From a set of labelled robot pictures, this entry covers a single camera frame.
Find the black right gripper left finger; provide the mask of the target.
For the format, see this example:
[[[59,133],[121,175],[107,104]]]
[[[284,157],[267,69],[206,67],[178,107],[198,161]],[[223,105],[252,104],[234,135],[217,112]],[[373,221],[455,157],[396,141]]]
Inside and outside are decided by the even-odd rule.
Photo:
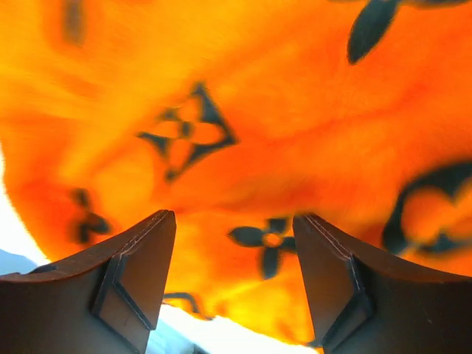
[[[156,328],[176,219],[127,231],[27,274],[1,277],[3,353],[143,353]]]

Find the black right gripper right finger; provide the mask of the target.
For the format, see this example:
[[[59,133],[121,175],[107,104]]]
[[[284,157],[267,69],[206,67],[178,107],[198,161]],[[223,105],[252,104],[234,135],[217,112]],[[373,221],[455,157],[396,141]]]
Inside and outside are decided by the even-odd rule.
[[[294,218],[314,347],[326,353],[471,352],[471,278],[411,263],[318,216]]]

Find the orange patterned pillowcase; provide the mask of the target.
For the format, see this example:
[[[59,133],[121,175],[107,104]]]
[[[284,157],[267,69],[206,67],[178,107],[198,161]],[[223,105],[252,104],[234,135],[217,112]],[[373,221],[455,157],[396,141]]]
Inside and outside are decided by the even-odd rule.
[[[1,150],[50,260],[172,210],[173,305],[310,344],[294,216],[471,274],[471,3],[3,1]]]

